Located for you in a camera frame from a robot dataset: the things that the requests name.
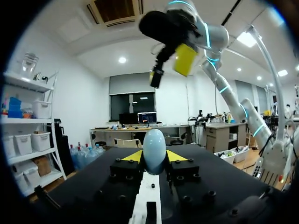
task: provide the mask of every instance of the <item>light blue egg-shaped object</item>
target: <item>light blue egg-shaped object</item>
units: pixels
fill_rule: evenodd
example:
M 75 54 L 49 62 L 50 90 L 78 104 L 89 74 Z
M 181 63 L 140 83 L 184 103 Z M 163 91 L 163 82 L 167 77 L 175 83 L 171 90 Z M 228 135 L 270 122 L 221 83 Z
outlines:
M 146 163 L 146 171 L 153 175 L 160 174 L 164 167 L 166 156 L 166 143 L 163 133 L 159 129 L 149 130 L 143 141 L 143 157 Z

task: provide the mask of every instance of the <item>yellow block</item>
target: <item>yellow block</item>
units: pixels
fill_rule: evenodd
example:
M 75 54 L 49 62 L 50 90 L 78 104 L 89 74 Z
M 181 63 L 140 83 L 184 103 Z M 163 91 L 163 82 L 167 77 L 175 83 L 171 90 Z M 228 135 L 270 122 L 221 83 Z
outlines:
M 138 163 L 140 163 L 140 159 L 141 159 L 141 154 L 142 154 L 142 150 L 139 150 L 136 153 L 133 153 L 129 156 L 127 156 L 126 158 L 123 158 L 122 160 L 134 160 L 137 161 Z
M 187 76 L 191 70 L 192 63 L 197 55 L 197 52 L 182 43 L 176 49 L 177 58 L 173 69 L 183 76 Z
M 264 114 L 266 115 L 266 116 L 271 116 L 271 111 L 264 111 Z
M 153 80 L 153 77 L 154 77 L 154 72 L 150 72 L 149 73 L 149 84 L 151 84 L 151 81 Z
M 174 162 L 175 160 L 181 160 L 181 161 L 188 160 L 178 154 L 173 153 L 172 151 L 167 150 L 166 152 L 168 155 L 169 162 Z

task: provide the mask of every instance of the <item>black table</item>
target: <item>black table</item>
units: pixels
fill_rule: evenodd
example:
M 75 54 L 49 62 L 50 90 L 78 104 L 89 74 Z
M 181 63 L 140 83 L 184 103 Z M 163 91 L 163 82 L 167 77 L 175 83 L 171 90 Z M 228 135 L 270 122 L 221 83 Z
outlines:
M 254 179 L 226 161 L 214 156 L 205 148 L 197 145 L 171 146 L 167 149 L 185 157 L 193 158 L 199 165 L 202 180 L 217 194 L 217 200 L 226 205 L 227 209 L 237 205 L 245 198 L 261 195 L 267 185 Z M 116 158 L 124 158 L 138 148 L 111 148 L 101 157 L 79 171 L 72 178 L 52 190 L 49 195 L 60 205 L 72 203 L 74 197 L 91 200 L 96 190 L 100 189 L 107 179 L 109 166 Z M 166 173 L 159 175 L 161 208 L 163 223 L 176 223 L 172 196 L 166 181 Z

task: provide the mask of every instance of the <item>ceiling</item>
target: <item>ceiling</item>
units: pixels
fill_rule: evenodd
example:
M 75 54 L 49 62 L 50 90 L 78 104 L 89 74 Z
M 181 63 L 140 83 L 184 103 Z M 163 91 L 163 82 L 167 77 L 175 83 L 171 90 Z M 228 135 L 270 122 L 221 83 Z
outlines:
M 221 25 L 236 0 L 194 0 L 201 18 L 209 23 Z M 156 41 L 145 37 L 138 30 L 138 23 L 122 24 L 107 28 L 96 25 L 86 5 L 90 0 L 53 0 L 35 21 L 37 26 L 65 51 L 75 56 L 84 66 L 100 77 L 120 74 L 148 72 L 155 61 L 151 48 Z M 144 12 L 163 11 L 168 0 L 143 0 Z M 280 77 L 282 84 L 297 81 L 298 59 L 293 55 L 290 41 L 283 24 L 278 26 L 270 17 L 266 5 L 255 0 L 242 0 L 225 24 L 230 34 L 229 48 L 243 55 L 224 51 L 223 66 L 219 72 L 229 80 L 241 80 L 264 87 L 271 83 L 268 66 L 257 45 L 248 48 L 235 38 L 253 24 L 273 59 L 277 71 L 286 69 L 288 75 Z M 120 57 L 127 62 L 118 63 Z M 165 72 L 173 73 L 173 58 L 164 66 Z M 191 74 L 201 68 L 202 54 L 196 58 Z

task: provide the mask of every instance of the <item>computer monitor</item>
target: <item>computer monitor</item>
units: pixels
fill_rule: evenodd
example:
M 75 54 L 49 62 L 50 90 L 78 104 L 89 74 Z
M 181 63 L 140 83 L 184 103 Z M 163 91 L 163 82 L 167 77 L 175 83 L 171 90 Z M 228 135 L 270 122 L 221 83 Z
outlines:
M 138 122 L 139 124 L 156 123 L 157 112 L 138 113 Z
M 120 123 L 123 125 L 138 124 L 137 113 L 120 113 Z

